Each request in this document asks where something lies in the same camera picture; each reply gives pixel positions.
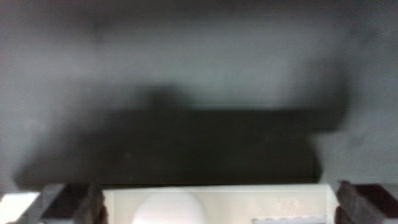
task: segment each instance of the white object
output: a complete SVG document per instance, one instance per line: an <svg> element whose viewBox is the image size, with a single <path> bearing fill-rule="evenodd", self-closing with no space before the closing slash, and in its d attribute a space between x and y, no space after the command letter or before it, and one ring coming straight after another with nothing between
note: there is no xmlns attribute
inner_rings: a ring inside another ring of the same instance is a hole
<svg viewBox="0 0 398 224"><path fill-rule="evenodd" d="M166 189L141 204L132 224L207 224L205 210L194 195Z"/></svg>
<svg viewBox="0 0 398 224"><path fill-rule="evenodd" d="M0 224L15 222L40 196L40 193L6 194L0 202Z"/></svg>
<svg viewBox="0 0 398 224"><path fill-rule="evenodd" d="M328 184L308 184L111 190L105 191L105 204L111 224L169 224L169 218L157 217L171 217L178 211L191 214L182 217L182 220L189 219L187 224L203 221L207 224L253 224L267 219L278 223L283 219L294 221L310 217L317 217L320 223L333 224L338 200Z"/></svg>

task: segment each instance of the gray wall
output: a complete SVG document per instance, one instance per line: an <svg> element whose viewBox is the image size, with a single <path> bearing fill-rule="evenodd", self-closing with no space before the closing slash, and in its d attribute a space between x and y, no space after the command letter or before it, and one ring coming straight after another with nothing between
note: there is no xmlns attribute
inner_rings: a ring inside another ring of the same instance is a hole
<svg viewBox="0 0 398 224"><path fill-rule="evenodd" d="M4 189L34 154L68 144L58 131L72 123L93 129L93 111L143 107L159 86L177 86L200 109L331 107L336 59L351 110L340 131L315 137L322 181L397 182L397 4L171 4L130 15L123 3L0 4Z"/></svg>

